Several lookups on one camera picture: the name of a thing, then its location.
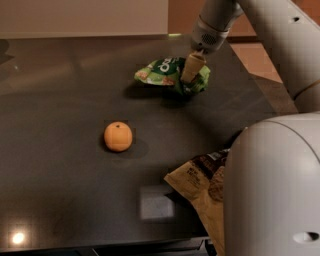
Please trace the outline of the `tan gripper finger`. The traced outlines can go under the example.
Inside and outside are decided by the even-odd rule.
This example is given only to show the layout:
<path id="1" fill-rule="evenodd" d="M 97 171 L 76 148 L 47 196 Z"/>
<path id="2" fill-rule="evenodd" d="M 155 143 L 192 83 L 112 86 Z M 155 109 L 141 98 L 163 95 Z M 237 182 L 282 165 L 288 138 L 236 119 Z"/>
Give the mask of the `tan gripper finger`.
<path id="1" fill-rule="evenodd" d="M 184 83 L 191 83 L 205 64 L 206 60 L 202 52 L 191 53 L 186 58 L 181 81 Z"/>

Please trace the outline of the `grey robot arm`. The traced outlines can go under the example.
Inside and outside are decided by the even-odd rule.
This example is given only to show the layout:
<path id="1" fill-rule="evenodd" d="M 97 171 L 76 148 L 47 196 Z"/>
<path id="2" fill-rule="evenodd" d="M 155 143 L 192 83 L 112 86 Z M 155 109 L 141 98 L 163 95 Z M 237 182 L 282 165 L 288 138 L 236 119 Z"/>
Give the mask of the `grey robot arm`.
<path id="1" fill-rule="evenodd" d="M 205 0 L 191 37 L 209 54 L 246 15 L 297 112 L 237 137 L 224 171 L 219 256 L 320 256 L 320 28 L 293 0 Z"/>

